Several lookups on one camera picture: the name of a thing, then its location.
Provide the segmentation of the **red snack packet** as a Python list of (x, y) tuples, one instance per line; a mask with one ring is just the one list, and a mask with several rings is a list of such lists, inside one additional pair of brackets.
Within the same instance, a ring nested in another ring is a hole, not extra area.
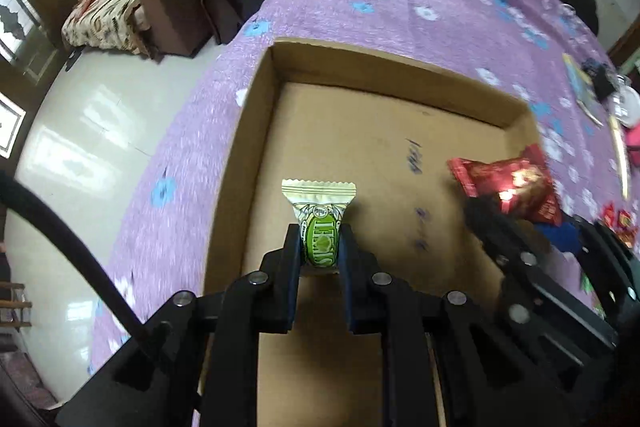
[(481, 162), (466, 158), (447, 161), (466, 196), (490, 196), (506, 215), (559, 227), (561, 208), (539, 145), (526, 146), (518, 157)]

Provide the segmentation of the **small green booklet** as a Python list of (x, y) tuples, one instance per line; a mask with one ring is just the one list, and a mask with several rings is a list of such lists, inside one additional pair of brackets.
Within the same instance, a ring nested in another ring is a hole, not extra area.
[(574, 57), (570, 54), (563, 53), (562, 57), (577, 105), (593, 124), (602, 127), (603, 122), (599, 118), (600, 104), (594, 94), (590, 77), (579, 67)]

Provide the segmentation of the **cream lotion tube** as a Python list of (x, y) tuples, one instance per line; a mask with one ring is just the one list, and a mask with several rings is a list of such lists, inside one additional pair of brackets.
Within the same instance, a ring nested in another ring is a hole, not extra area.
[(620, 178), (620, 191), (622, 191), (623, 200), (628, 200), (630, 197), (630, 171), (623, 130), (613, 114), (608, 115), (608, 125), (611, 130), (617, 172)]

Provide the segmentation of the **brown cardboard tray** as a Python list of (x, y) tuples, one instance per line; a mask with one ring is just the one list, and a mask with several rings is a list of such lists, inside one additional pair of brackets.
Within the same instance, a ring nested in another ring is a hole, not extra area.
[[(518, 156), (539, 139), (528, 105), (478, 80), (347, 44), (278, 39), (250, 73), (221, 179), (204, 277), (221, 291), (281, 247), (294, 219), (285, 179), (352, 182), (345, 221), (381, 268), (485, 309), (498, 268), (463, 221), (448, 161)], [(262, 335), (262, 426), (376, 426), (380, 340), (352, 335), (333, 275), (306, 274), (292, 331)]]

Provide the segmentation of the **green white candy packet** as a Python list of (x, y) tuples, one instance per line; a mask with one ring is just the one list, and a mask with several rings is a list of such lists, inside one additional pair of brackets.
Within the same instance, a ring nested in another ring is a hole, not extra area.
[(293, 208), (308, 263), (336, 267), (342, 220), (357, 195), (356, 184), (283, 179), (281, 191)]

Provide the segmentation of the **white round container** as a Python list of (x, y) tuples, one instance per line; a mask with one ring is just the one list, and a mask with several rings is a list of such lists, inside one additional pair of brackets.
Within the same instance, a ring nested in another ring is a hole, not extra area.
[(627, 129), (640, 122), (640, 95), (631, 87), (631, 81), (623, 75), (616, 76), (614, 93), (610, 96), (611, 110), (615, 118)]

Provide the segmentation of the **purple floral tablecloth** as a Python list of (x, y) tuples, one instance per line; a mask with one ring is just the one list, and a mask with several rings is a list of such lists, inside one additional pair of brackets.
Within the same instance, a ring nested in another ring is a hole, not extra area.
[(606, 61), (594, 31), (562, 0), (266, 0), (210, 65), (168, 127), (125, 213), (107, 273), (141, 320), (203, 286), (214, 206), (255, 67), (279, 37), (365, 46), (453, 70), (525, 101), (538, 121), (556, 194), (597, 218), (623, 200), (608, 129), (578, 107), (563, 63)]

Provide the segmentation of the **floral blanket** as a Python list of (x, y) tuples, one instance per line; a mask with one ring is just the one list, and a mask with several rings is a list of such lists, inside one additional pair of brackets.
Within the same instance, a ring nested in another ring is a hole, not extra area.
[(151, 57), (151, 25), (141, 0), (79, 0), (62, 25), (67, 49), (96, 48)]

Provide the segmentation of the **black small gadget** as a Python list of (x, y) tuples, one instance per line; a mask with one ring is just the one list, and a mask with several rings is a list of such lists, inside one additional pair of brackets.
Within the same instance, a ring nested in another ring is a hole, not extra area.
[(604, 102), (617, 89), (617, 76), (604, 63), (587, 58), (582, 63), (582, 70), (589, 76), (593, 92), (599, 102)]

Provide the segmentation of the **small red candy packet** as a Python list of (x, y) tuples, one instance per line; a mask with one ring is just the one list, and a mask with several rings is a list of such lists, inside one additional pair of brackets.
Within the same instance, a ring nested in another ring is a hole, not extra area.
[(609, 202), (602, 209), (601, 220), (629, 249), (634, 249), (639, 228), (634, 224), (630, 212), (616, 209), (614, 204)]

